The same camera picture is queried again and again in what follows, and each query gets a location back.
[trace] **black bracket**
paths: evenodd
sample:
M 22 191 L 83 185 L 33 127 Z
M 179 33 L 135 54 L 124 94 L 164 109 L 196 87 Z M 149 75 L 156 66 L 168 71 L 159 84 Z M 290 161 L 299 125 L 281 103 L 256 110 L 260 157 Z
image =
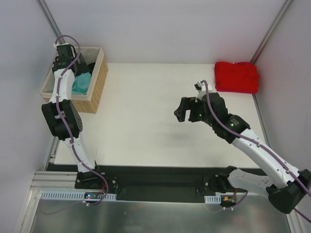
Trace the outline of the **black bracket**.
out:
M 100 173 L 107 181 L 109 185 L 109 193 L 116 194 L 118 188 L 118 179 L 115 175 L 107 175 L 106 173 L 101 173 L 99 166 L 95 166 L 94 171 Z M 76 189 L 98 189 L 101 190 L 104 181 L 93 172 L 78 172 L 76 176 L 76 181 L 74 188 Z

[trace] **white wall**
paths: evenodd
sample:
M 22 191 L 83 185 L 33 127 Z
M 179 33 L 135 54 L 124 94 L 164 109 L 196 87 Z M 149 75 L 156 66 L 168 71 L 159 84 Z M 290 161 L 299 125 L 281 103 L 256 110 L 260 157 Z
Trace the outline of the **white wall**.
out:
M 12 233 L 52 139 L 39 92 L 55 37 L 34 0 L 2 1 L 0 22 L 0 232 Z
M 284 0 L 46 0 L 60 31 L 113 63 L 250 61 Z
M 311 1 L 294 1 L 256 65 L 257 94 L 272 148 L 311 170 Z M 311 218 L 311 199 L 299 209 Z

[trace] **wicker basket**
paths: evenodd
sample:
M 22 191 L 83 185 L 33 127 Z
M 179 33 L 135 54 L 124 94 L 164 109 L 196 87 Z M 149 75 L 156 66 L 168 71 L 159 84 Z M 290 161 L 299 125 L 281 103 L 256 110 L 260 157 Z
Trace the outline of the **wicker basket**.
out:
M 88 86 L 86 95 L 71 96 L 71 101 L 78 112 L 96 113 L 98 105 L 101 101 L 102 92 L 108 72 L 107 63 L 104 57 L 102 48 L 82 47 L 81 53 L 86 63 L 95 62 L 95 67 L 92 72 L 91 81 Z M 52 69 L 49 71 L 45 82 L 41 88 L 41 95 L 47 101 L 50 100 L 54 87 L 54 75 Z

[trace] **white panel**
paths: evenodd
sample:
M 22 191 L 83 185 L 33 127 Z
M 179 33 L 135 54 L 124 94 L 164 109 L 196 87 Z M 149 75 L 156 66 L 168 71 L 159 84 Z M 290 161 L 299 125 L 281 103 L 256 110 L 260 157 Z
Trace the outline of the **white panel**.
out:
M 294 1 L 257 62 L 257 94 L 273 150 L 311 170 L 311 1 Z M 311 217 L 311 200 L 299 209 Z
M 55 55 L 54 36 L 34 0 L 0 7 L 0 228 L 15 232 L 31 181 L 47 158 L 51 134 L 40 88 Z
M 179 123 L 173 112 L 194 84 L 214 86 L 214 65 L 108 64 L 96 114 L 81 113 L 83 136 L 99 165 L 257 167 L 242 151 L 219 138 L 203 122 Z M 221 93 L 229 112 L 240 115 L 260 138 L 262 131 L 250 94 Z M 56 164 L 75 164 L 60 143 Z
M 250 61 L 284 0 L 46 2 L 63 34 L 108 62 L 213 64 Z

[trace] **teal cloth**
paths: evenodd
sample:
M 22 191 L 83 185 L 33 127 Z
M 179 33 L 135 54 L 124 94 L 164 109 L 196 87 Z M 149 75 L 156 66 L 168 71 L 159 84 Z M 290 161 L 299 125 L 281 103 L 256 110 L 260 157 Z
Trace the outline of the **teal cloth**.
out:
M 72 85 L 72 93 L 76 95 L 86 95 L 90 81 L 90 73 L 84 73 L 77 76 Z

